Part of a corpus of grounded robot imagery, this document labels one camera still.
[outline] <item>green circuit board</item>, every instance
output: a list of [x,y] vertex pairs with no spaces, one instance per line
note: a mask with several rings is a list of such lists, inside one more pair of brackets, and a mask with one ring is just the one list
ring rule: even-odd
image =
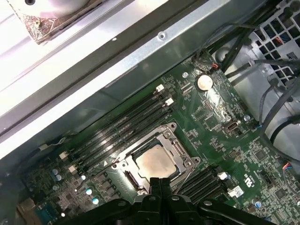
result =
[[[95,159],[102,156],[102,153],[96,153],[97,145],[89,148],[87,154],[95,154],[87,157],[90,159],[84,163],[75,163],[76,159],[63,158],[61,154],[80,153],[95,140],[92,135],[97,130],[107,126],[162,84],[174,100],[172,112],[160,120],[147,117],[147,126],[138,130],[139,135],[145,135],[161,124],[175,122],[177,128],[174,133],[187,153],[201,159],[194,173],[203,171],[210,165],[218,165],[230,175],[228,188],[237,188],[238,194],[230,197],[225,192],[225,203],[278,225],[299,225],[300,206],[297,203],[300,199],[284,183],[283,162],[261,144],[259,129],[255,127],[256,121],[224,74],[212,68],[213,63],[215,62],[207,54],[198,61],[187,59],[27,171],[23,181],[32,199],[39,205],[39,210],[51,208],[46,210],[48,217],[42,224],[66,219],[61,217],[61,212],[65,212],[66,208],[67,218],[72,218],[114,198],[134,201],[136,189],[124,173],[111,167],[106,168],[122,152],[122,147],[96,164],[93,163]],[[204,73],[209,74],[213,80],[213,87],[209,91],[197,88],[197,79]],[[115,131],[109,140],[121,137],[122,132]],[[86,164],[93,166],[85,171]],[[73,165],[76,165],[78,173],[71,173],[70,167]],[[105,173],[97,176],[104,168]],[[61,178],[56,177],[57,173],[53,169],[57,170]],[[287,172],[287,176],[292,187],[299,190],[299,183],[290,172]],[[93,187],[92,195],[86,194],[89,187]],[[95,198],[98,199],[98,204],[92,203]],[[261,202],[261,207],[255,207],[254,202],[257,201]]]

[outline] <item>cpu socket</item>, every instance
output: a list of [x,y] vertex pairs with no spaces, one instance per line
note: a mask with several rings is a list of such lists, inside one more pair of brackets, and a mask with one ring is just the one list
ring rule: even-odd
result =
[[171,178],[171,187],[199,165],[174,134],[176,123],[161,125],[121,152],[112,169],[122,170],[137,190],[148,191],[150,178]]

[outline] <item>ventilation grille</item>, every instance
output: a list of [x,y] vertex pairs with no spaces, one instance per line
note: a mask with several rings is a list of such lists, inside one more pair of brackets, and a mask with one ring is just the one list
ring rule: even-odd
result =
[[[300,1],[282,6],[276,14],[255,31],[256,44],[268,60],[300,59]],[[285,83],[300,73],[298,67],[272,66],[279,80]]]

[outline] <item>motherboard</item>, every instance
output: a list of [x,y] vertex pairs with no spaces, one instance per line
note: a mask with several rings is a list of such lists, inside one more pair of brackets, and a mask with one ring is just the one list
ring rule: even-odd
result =
[[[143,88],[24,172],[35,224],[63,222],[116,198],[148,194],[169,177],[192,203],[214,198],[278,225],[300,225],[285,161],[263,146],[259,126],[207,53]],[[290,171],[287,180],[300,184]]]

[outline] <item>cable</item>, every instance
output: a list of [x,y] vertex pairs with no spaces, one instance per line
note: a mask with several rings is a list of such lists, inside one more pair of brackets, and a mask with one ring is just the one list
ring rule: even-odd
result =
[[294,82],[292,83],[292,85],[286,90],[286,92],[279,98],[279,100],[275,103],[275,105],[269,111],[269,113],[266,116],[266,119],[265,119],[265,121],[264,121],[264,123],[262,125],[260,134],[259,134],[262,143],[265,144],[270,150],[276,152],[281,157],[286,158],[291,163],[295,163],[295,164],[298,164],[298,165],[300,165],[300,160],[295,159],[295,158],[293,158],[293,157],[291,157],[291,156],[283,153],[282,151],[280,151],[279,149],[277,149],[275,146],[273,146],[273,144],[271,143],[271,141],[265,135],[265,131],[268,128],[268,126],[271,123],[271,121],[273,120],[273,118],[278,113],[278,111],[285,104],[285,102],[288,100],[288,98],[297,90],[297,88],[299,87],[299,85],[300,85],[300,76],[298,76],[294,80]]
[[275,103],[275,105],[271,108],[268,115],[266,116],[266,119],[263,123],[260,135],[264,135],[264,132],[268,128],[269,124],[273,120],[273,118],[276,116],[278,111],[281,109],[281,107],[285,104],[285,102],[292,96],[292,94],[300,87],[300,76],[298,76],[292,85],[288,87],[288,89],[285,91],[285,93],[280,96],[279,100]]
[[[300,65],[300,60],[254,60],[254,63],[255,64],[269,64],[269,65],[281,66],[281,67],[293,67],[293,66]],[[228,79],[232,78],[250,67],[251,67],[251,64],[246,63],[243,66],[241,66],[240,68],[238,68],[237,70],[227,74],[226,77]]]
[[267,94],[272,91],[276,86],[278,85],[278,80],[273,79],[270,81],[270,87],[264,92],[261,98],[261,102],[259,104],[259,125],[261,126],[263,124],[263,106],[264,102],[266,100]]
[[[262,13],[262,16],[260,16],[256,20],[254,20],[253,25],[259,25],[259,24],[263,23],[264,21],[266,21],[267,19],[269,19],[278,10],[275,7],[276,5],[277,5],[276,2],[275,2],[275,4],[271,4],[271,8],[272,8],[271,11],[269,9],[262,8],[262,11],[265,11],[265,12]],[[226,57],[223,61],[223,65],[221,67],[221,70],[223,72],[226,72],[227,69],[231,66],[231,64],[237,57],[238,53],[240,52],[242,46],[244,45],[246,39],[253,31],[254,31],[254,29],[244,31],[240,35],[240,37],[236,40],[236,42],[234,43],[231,50],[226,55]]]
[[232,78],[238,74],[240,74],[241,72],[243,72],[244,70],[248,69],[249,67],[251,67],[250,63],[246,63],[244,64],[243,66],[241,66],[240,68],[238,68],[237,70],[229,73],[226,75],[226,77],[229,79],[229,78]]
[[200,58],[200,53],[202,50],[207,47],[207,45],[210,43],[211,39],[215,37],[221,30],[228,26],[235,26],[235,27],[242,27],[242,28],[248,28],[248,29],[257,29],[257,26],[253,26],[250,24],[241,24],[241,23],[234,23],[234,22],[227,22],[222,24],[219,28],[213,31],[213,33],[206,39],[206,41],[199,47],[197,54],[196,54],[196,59],[198,60]]
[[290,189],[291,192],[293,192],[298,198],[300,198],[300,193],[296,192],[292,186],[288,183],[287,177],[286,177],[286,171],[291,169],[291,165],[287,163],[283,168],[282,168],[282,173],[283,173],[283,179],[285,181],[286,186]]
[[299,124],[300,123],[300,115],[296,115],[296,116],[291,116],[288,118],[287,121],[283,122],[282,124],[280,124],[275,131],[273,132],[270,141],[272,144],[274,144],[275,139],[277,137],[277,135],[280,133],[280,131],[282,131],[285,127],[291,125],[291,124]]

